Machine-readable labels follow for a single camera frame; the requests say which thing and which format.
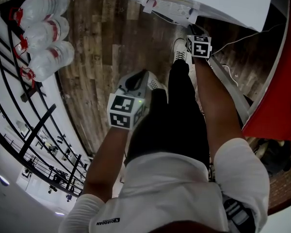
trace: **person's left arm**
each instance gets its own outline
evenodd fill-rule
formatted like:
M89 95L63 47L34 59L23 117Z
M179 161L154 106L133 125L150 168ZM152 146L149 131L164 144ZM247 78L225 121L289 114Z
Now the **person's left arm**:
M59 227L59 233L88 233L90 220L112 198L120 172L128 130L112 127L90 164L82 195Z

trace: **shoelace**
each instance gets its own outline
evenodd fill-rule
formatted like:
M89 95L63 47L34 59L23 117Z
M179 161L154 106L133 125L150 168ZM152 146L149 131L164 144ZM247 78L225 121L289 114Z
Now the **shoelace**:
M176 60L181 59L184 60L185 52L176 52Z
M155 80L152 80L148 85L150 86L150 88L152 90L159 88L159 86L156 84Z

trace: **red surface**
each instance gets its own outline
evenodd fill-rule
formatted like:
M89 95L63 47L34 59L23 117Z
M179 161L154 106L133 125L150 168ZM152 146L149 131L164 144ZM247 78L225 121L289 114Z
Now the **red surface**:
M291 140L291 0L288 33L278 67L243 133L258 138Z

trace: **ceiling light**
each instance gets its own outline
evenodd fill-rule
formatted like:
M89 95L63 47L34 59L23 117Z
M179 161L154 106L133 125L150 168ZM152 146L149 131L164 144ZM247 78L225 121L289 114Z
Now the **ceiling light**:
M0 182L2 185L4 186L8 186L10 183L3 177L0 175Z

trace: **black pants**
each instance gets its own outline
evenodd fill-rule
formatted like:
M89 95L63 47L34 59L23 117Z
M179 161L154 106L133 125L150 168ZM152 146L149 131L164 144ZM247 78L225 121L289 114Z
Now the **black pants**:
M135 129L125 164L146 154L170 152L199 160L209 168L206 124L189 77L189 65L177 60L169 74L169 103L164 89L152 91L149 114Z

